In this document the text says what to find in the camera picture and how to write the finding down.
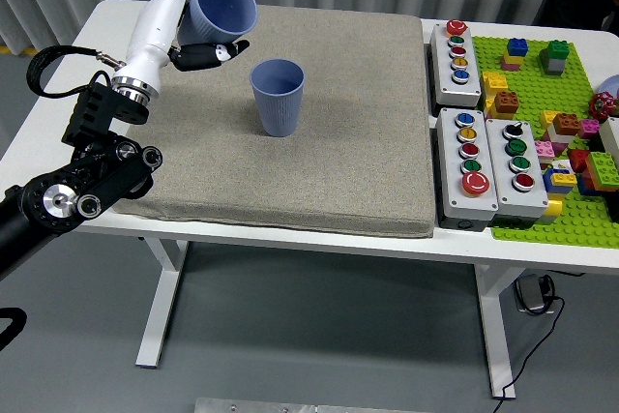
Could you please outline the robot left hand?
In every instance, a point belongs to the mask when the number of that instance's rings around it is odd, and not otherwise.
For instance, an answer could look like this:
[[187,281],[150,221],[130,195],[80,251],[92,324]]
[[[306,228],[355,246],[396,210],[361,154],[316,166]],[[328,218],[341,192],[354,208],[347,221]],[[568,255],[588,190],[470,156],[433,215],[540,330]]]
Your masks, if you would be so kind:
[[241,37],[257,18],[255,0],[151,0],[112,82],[157,91],[169,63],[182,72],[216,68],[249,46]]

